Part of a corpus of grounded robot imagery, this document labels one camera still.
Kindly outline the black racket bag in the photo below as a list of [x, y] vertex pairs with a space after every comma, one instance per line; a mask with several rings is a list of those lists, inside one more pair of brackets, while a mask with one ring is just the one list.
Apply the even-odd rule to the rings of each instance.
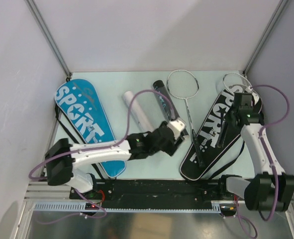
[[231, 85], [230, 91], [224, 89], [214, 101], [203, 124], [201, 125], [197, 139], [201, 150], [201, 163], [197, 162], [195, 146], [191, 145], [180, 165], [180, 174], [187, 181], [197, 181], [202, 178], [226, 152], [240, 139], [240, 130], [230, 126], [223, 147], [216, 147], [221, 131], [224, 115], [232, 105], [233, 93], [245, 93], [243, 85]]

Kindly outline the white shuttlecock tube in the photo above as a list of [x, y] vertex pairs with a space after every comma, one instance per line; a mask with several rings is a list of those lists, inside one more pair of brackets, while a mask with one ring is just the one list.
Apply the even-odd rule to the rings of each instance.
[[[130, 103], [132, 102], [132, 99], [134, 97], [134, 93], [131, 91], [127, 91], [122, 95], [123, 101], [126, 104], [127, 107], [130, 106]], [[154, 127], [151, 125], [148, 117], [144, 113], [142, 107], [140, 106], [139, 102], [135, 99], [132, 103], [131, 107], [131, 115], [136, 122], [136, 124], [139, 126], [139, 128], [143, 132], [152, 132], [154, 130]]]

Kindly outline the black shuttlecock tube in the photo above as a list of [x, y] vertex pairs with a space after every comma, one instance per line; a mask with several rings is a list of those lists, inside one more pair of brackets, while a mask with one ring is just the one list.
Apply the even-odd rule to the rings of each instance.
[[[179, 113], [178, 113], [178, 111], [177, 111], [177, 109], [176, 109], [176, 107], [170, 97], [170, 94], [169, 94], [164, 82], [162, 80], [157, 80], [152, 84], [152, 87], [155, 91], [160, 92], [163, 96], [165, 96], [170, 101], [170, 103], [172, 104], [173, 109], [174, 109], [175, 117], [176, 118], [179, 117], [180, 115], [179, 115]], [[163, 96], [160, 96], [158, 94], [155, 94], [155, 96], [157, 97], [157, 101], [159, 103], [159, 106], [162, 110], [162, 113], [163, 113], [165, 119], [170, 120], [171, 119], [171, 108], [170, 108], [169, 103], [163, 98]]]

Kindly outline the white racket with black handle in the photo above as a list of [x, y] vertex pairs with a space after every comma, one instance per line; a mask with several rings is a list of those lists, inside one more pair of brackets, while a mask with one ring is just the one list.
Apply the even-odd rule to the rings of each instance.
[[203, 159], [200, 151], [200, 144], [197, 139], [197, 135], [194, 129], [192, 116], [188, 100], [194, 98], [199, 92], [199, 84], [196, 77], [187, 70], [174, 70], [172, 71], [166, 81], [167, 89], [170, 95], [176, 99], [184, 100], [186, 106], [186, 112], [189, 120], [192, 143], [195, 147], [196, 160], [199, 167], [202, 167]]

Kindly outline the blue racket bag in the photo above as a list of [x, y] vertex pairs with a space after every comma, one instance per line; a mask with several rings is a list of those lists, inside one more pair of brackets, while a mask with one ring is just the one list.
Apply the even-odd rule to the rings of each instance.
[[91, 82], [74, 79], [62, 84], [56, 92], [55, 114], [64, 115], [82, 143], [114, 141], [110, 123]]

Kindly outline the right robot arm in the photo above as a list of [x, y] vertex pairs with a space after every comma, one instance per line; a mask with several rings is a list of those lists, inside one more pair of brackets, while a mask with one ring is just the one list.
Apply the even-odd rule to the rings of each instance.
[[235, 93], [233, 103], [224, 116], [224, 123], [216, 143], [222, 147], [232, 126], [240, 131], [253, 162], [255, 176], [224, 176], [217, 187], [220, 198], [225, 200], [237, 195], [244, 199], [250, 211], [285, 212], [294, 194], [294, 176], [288, 175], [276, 160], [268, 141], [264, 121], [254, 111], [252, 93]]

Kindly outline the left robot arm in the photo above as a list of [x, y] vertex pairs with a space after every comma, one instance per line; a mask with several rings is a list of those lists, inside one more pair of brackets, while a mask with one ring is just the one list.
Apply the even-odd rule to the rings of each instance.
[[49, 186], [66, 184], [78, 190], [86, 198], [94, 198], [98, 193], [94, 177], [82, 171], [80, 167], [115, 160], [145, 159], [159, 151], [172, 156], [177, 150], [175, 142], [185, 127], [185, 123], [177, 118], [162, 122], [153, 132], [130, 134], [125, 140], [70, 144], [68, 138], [62, 138], [45, 155], [47, 184]]

